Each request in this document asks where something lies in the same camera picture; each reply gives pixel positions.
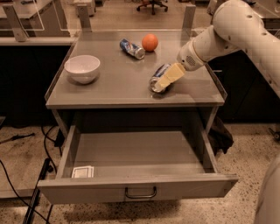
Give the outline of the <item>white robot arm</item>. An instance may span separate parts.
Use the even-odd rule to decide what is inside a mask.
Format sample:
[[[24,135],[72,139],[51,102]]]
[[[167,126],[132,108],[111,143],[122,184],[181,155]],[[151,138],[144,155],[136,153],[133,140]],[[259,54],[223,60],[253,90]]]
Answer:
[[[213,14],[212,24],[182,46],[178,62],[168,67],[154,85],[165,90],[187,71],[208,61],[244,51],[272,89],[280,91],[280,39],[269,33],[261,18],[242,0],[227,0]],[[280,224],[280,155],[263,178],[254,224]]]

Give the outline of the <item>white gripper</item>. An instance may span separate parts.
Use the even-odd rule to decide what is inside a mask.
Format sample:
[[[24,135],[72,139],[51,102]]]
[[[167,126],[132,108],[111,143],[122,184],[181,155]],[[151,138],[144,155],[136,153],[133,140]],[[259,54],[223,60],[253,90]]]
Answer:
[[[193,47],[193,41],[188,41],[181,47],[177,57],[178,62],[170,64],[164,75],[157,81],[156,86],[167,88],[180,79],[186,71],[195,71],[204,66],[205,62],[198,56]]]

